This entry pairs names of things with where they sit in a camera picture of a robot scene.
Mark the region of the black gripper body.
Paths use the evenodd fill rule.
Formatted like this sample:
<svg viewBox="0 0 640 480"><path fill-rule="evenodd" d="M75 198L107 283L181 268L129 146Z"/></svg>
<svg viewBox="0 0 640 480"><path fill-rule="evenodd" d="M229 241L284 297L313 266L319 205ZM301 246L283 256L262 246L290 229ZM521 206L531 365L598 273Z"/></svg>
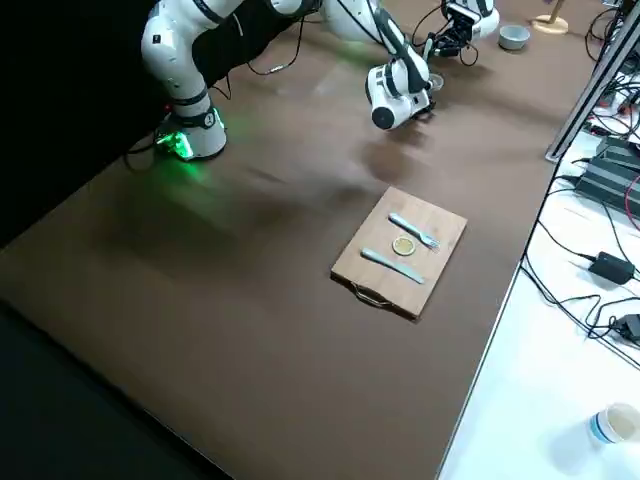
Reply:
<svg viewBox="0 0 640 480"><path fill-rule="evenodd" d="M438 36L439 51L460 51L473 36L472 23L454 23Z"/></svg>
<svg viewBox="0 0 640 480"><path fill-rule="evenodd" d="M426 90L425 91L425 98L427 99L425 105L419 109L416 110L414 112L413 118L414 119L418 119L418 118L423 118L426 116L429 116L433 113L433 109L436 106L436 101L433 98L433 91L432 90Z"/></svg>

